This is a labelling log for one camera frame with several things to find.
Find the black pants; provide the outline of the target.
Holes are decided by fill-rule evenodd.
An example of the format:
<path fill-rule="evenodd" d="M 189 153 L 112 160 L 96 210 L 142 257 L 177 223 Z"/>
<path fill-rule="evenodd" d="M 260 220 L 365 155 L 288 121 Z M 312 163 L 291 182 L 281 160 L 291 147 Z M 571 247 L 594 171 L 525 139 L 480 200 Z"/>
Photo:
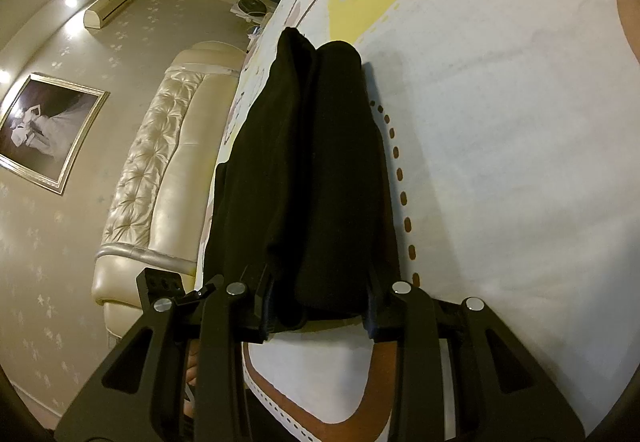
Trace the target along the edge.
<path fill-rule="evenodd" d="M 400 277 L 385 149 L 360 55 L 285 29 L 268 80 L 215 174 L 204 274 L 267 270 L 266 326 L 360 317 L 393 329 Z"/>

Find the white wall air conditioner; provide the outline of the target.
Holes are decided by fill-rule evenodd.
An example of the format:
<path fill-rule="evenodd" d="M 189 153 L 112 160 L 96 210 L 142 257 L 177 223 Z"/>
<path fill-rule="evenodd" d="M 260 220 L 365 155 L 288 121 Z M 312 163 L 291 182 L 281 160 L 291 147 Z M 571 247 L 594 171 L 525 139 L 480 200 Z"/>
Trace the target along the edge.
<path fill-rule="evenodd" d="M 82 22 L 88 30 L 101 30 L 134 0 L 96 0 L 84 12 Z"/>

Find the cream tufted leather headboard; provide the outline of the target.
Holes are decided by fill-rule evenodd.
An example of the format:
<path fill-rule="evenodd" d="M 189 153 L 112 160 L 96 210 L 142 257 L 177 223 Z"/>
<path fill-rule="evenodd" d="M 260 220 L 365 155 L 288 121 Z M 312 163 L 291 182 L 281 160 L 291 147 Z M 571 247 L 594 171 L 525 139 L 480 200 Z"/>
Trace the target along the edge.
<path fill-rule="evenodd" d="M 106 331 L 120 338 L 141 315 L 136 279 L 146 267 L 196 282 L 218 150 L 244 50 L 206 41 L 165 70 L 129 148 L 108 210 L 92 283 Z"/>

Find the framed black-white wall picture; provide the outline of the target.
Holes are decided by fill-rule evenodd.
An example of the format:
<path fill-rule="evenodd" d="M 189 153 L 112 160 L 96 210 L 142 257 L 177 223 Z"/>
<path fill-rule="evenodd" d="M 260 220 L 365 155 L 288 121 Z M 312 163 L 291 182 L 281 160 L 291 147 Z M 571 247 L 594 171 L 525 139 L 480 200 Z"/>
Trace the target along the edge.
<path fill-rule="evenodd" d="M 63 194 L 79 149 L 110 93 L 32 72 L 2 100 L 1 166 Z"/>

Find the round nightstand object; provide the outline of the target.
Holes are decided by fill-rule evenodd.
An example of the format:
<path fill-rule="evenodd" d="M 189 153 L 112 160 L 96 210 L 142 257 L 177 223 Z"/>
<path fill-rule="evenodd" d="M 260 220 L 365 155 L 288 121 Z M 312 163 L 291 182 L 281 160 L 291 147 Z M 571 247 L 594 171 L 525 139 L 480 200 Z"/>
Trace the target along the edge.
<path fill-rule="evenodd" d="M 239 0 L 235 2 L 230 12 L 252 24 L 260 24 L 267 16 L 269 7 L 262 0 Z"/>

